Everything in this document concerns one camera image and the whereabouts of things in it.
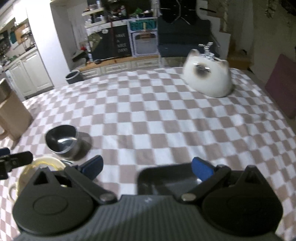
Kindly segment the silver faucet ornament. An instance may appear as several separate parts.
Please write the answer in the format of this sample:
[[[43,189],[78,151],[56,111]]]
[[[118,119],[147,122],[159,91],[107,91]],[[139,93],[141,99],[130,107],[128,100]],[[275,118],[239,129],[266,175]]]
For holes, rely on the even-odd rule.
[[[215,56],[214,53],[211,52],[210,47],[213,45],[213,42],[208,42],[205,44],[199,44],[199,47],[203,48],[203,53],[201,53],[201,56],[210,60],[210,61],[220,61],[218,57]]]

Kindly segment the checkered tablecloth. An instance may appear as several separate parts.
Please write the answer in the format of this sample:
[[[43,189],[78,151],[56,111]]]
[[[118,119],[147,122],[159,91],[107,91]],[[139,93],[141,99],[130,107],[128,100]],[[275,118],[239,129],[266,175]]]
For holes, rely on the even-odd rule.
[[[79,157],[104,159],[98,181],[118,195],[135,194],[147,167],[190,162],[244,169],[255,165],[283,206],[276,233],[295,237],[295,133],[273,101],[247,75],[231,70],[234,91],[205,96],[182,80],[182,69],[124,71],[77,82],[24,102],[33,122],[12,153],[49,156],[45,133],[73,125],[88,144]]]

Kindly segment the white kitchen cabinet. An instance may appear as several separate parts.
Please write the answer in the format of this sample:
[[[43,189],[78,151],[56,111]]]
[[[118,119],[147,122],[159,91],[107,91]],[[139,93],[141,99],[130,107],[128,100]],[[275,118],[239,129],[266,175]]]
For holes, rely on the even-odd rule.
[[[16,58],[4,69],[22,97],[29,98],[54,88],[36,47]]]

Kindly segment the white cat-shaped ceramic jar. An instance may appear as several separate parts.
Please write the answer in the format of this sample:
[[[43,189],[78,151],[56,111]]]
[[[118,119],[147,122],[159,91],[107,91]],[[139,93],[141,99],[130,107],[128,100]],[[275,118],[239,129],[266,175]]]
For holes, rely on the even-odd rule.
[[[226,97],[233,90],[229,63],[192,49],[183,66],[182,79],[192,89],[209,97]]]

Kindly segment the grey trash bin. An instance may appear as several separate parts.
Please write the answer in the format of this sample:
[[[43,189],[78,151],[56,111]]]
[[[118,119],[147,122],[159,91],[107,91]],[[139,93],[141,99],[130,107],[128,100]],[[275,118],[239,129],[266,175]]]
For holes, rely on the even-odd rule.
[[[79,70],[73,70],[65,77],[68,84],[74,84],[76,82],[83,81],[83,75],[80,73]]]

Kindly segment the beige wooden pitcher holder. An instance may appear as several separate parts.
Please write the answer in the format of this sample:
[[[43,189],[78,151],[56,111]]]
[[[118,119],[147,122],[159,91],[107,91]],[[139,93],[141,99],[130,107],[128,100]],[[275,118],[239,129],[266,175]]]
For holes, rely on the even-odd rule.
[[[6,78],[1,80],[1,140],[18,140],[32,123],[32,115],[10,87]]]

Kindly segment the steel rectangular tray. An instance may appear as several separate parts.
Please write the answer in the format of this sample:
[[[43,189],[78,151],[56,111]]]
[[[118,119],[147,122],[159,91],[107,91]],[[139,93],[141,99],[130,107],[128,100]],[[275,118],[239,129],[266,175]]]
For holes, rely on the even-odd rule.
[[[138,173],[137,194],[172,195],[178,199],[200,183],[190,163],[145,168]]]

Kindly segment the white framed poster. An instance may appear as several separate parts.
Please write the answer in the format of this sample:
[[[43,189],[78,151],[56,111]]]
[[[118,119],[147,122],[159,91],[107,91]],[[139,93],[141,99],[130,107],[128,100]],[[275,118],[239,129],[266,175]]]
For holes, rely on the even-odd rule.
[[[127,29],[133,57],[159,54],[157,18],[129,19]]]

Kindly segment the small dark metal bowl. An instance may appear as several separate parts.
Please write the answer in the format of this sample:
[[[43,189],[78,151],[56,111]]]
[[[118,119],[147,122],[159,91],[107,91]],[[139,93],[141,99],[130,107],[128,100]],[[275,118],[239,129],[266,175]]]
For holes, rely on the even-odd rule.
[[[45,134],[47,147],[58,156],[70,159],[81,147],[80,133],[72,125],[60,125],[50,129]]]

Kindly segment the black have a nice day sign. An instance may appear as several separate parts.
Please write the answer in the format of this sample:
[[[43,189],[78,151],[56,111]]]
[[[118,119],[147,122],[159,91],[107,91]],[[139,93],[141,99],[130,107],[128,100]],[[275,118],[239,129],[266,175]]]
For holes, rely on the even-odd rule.
[[[132,56],[127,26],[115,26],[112,30],[115,57],[121,58]]]

